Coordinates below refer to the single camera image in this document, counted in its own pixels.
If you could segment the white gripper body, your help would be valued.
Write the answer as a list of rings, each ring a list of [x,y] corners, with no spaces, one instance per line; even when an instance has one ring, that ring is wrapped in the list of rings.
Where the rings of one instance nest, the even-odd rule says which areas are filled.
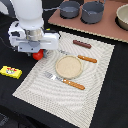
[[[54,30],[25,30],[18,21],[11,24],[8,34],[11,46],[25,53],[37,53],[41,49],[55,50],[60,38],[60,34]]]

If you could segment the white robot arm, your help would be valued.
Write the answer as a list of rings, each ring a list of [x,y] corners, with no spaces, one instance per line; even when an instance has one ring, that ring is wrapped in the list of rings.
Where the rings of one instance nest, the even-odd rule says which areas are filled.
[[[43,29],[41,0],[11,0],[17,21],[9,28],[10,44],[19,52],[37,53],[58,48],[60,35]]]

